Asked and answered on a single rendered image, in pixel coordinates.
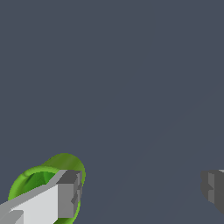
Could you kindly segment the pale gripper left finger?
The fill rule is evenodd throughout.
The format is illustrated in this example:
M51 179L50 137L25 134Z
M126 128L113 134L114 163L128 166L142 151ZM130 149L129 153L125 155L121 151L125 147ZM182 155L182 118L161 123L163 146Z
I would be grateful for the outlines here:
M82 171L60 170L46 185L0 205L0 224L53 224L73 218L82 195Z

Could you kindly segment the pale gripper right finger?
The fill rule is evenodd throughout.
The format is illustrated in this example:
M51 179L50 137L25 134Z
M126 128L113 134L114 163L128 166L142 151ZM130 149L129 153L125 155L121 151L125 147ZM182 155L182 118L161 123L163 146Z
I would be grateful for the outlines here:
M224 214L224 170L202 171L200 178L203 196Z

